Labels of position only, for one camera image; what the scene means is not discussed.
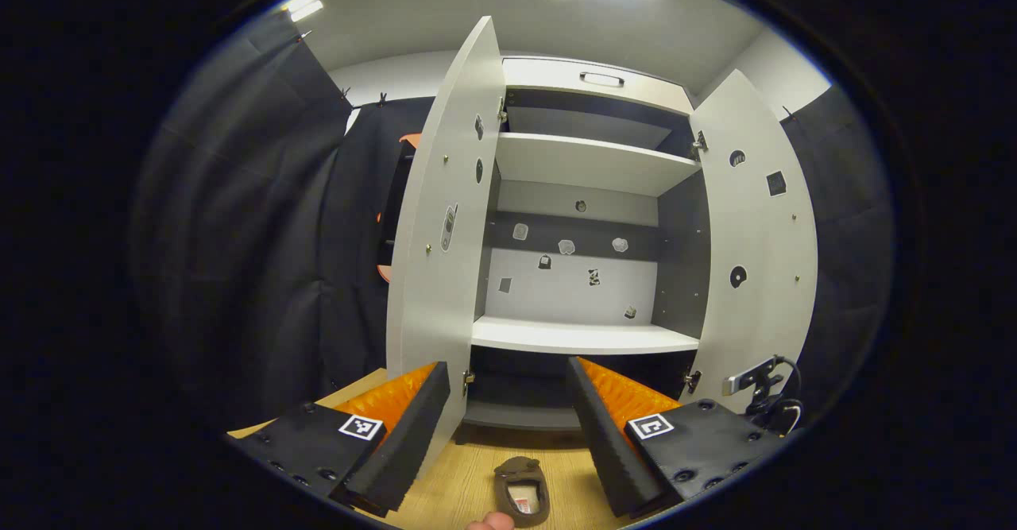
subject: drawer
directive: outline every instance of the drawer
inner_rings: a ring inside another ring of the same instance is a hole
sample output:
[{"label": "drawer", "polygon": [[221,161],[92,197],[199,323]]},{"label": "drawer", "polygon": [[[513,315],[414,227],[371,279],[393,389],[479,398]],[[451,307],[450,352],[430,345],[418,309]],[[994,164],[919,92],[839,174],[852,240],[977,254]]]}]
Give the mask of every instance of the drawer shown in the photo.
[{"label": "drawer", "polygon": [[649,74],[574,60],[539,58],[504,58],[501,68],[506,89],[582,93],[645,104],[676,114],[691,114],[693,111],[681,85],[650,77]]}]

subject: cabinet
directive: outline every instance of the cabinet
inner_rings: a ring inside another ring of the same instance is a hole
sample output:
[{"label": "cabinet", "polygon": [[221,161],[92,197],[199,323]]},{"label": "cabinet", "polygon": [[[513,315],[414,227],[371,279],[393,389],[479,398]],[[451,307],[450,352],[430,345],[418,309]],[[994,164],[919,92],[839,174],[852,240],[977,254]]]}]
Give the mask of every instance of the cabinet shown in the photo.
[{"label": "cabinet", "polygon": [[674,396],[691,366],[694,399],[718,400],[723,377],[797,357],[816,229],[793,150],[738,71],[692,110],[680,85],[635,71],[502,59],[484,16],[428,114],[392,266],[388,372],[443,360],[452,381],[426,469],[464,421],[576,427],[554,381],[570,355],[651,369]]}]

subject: human hand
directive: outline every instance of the human hand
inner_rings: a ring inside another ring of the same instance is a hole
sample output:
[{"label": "human hand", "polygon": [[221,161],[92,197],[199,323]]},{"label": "human hand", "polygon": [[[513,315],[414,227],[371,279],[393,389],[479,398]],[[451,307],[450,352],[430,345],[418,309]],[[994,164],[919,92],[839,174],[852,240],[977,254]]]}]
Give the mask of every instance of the human hand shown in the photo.
[{"label": "human hand", "polygon": [[489,512],[483,522],[473,521],[466,525],[466,530],[516,530],[516,523],[507,514]]}]

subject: fluorescent light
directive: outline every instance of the fluorescent light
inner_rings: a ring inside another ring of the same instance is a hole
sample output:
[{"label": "fluorescent light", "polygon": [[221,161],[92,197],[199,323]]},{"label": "fluorescent light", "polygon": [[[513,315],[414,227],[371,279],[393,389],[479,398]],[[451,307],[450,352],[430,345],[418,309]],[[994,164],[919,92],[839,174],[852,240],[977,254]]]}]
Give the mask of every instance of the fluorescent light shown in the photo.
[{"label": "fluorescent light", "polygon": [[283,6],[283,9],[289,9],[291,12],[297,11],[297,9],[303,8],[303,6],[310,4],[310,2],[315,0],[290,0]]},{"label": "fluorescent light", "polygon": [[310,2],[310,4],[303,6],[303,8],[297,9],[297,11],[290,13],[290,19],[291,20],[304,19],[305,16],[311,15],[311,13],[318,11],[320,8],[323,8],[323,5],[321,4],[320,1],[318,0],[312,1]]}]

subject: open cabinet door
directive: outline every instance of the open cabinet door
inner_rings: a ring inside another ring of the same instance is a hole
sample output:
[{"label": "open cabinet door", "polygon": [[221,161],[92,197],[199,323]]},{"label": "open cabinet door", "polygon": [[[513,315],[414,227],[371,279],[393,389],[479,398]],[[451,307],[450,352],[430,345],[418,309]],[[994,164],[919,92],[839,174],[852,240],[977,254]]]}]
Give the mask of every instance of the open cabinet door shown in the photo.
[{"label": "open cabinet door", "polygon": [[[775,354],[797,360],[801,353],[816,299],[816,220],[791,142],[741,71],[727,76],[690,124],[708,146],[700,158],[710,291],[693,363],[702,376],[680,401],[709,398],[741,413],[752,390],[722,397],[722,379]],[[790,368],[779,372],[787,377]]]},{"label": "open cabinet door", "polygon": [[448,67],[424,123],[393,251],[388,376],[433,361],[448,364],[451,395],[418,476],[433,464],[466,411],[463,379],[504,91],[494,25],[483,16]]}]

